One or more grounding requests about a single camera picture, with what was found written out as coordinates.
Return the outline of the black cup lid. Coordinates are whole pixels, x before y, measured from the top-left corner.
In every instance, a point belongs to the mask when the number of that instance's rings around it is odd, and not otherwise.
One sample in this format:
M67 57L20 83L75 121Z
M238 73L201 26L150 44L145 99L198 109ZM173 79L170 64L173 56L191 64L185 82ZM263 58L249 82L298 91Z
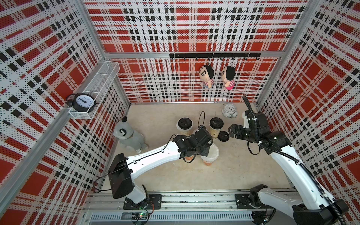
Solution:
M177 126L179 129L188 130L193 126L193 122L190 118L184 117L178 120Z

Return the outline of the paper milk tea cup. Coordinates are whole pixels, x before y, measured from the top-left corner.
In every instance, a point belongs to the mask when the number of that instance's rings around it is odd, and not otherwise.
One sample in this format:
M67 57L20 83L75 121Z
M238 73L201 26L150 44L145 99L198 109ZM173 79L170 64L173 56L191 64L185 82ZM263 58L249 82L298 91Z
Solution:
M181 135L184 135L184 136L190 136L192 133L190 130L187 130L187 131L181 131Z
M213 137L213 139L217 139L218 138L218 135L219 135L219 133L220 133L220 129L210 129L210 134L211 134L211 136Z

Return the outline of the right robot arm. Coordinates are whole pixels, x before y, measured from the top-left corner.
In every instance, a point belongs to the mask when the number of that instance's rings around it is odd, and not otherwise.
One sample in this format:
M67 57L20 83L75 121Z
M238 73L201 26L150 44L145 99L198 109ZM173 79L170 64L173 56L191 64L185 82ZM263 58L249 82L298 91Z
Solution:
M342 199L328 192L304 165L295 148L280 131L272 132L263 113L247 110L244 124L232 124L229 136L248 143L256 143L283 169L298 192L298 198L289 197L260 184L250 189L246 201L253 208L268 205L294 219L298 225L346 224L344 215L349 210Z

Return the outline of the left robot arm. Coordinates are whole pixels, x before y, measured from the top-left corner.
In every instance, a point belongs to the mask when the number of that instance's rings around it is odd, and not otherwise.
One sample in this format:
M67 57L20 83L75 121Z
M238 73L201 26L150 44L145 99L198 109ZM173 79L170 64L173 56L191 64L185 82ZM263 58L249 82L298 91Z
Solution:
M107 172L112 197L125 197L139 207L146 205L150 201L149 194L144 185L135 184L136 178L168 162L197 155L207 157L212 144L213 137L202 126L190 136L172 135L167 144L151 151L129 157L123 153L116 155Z

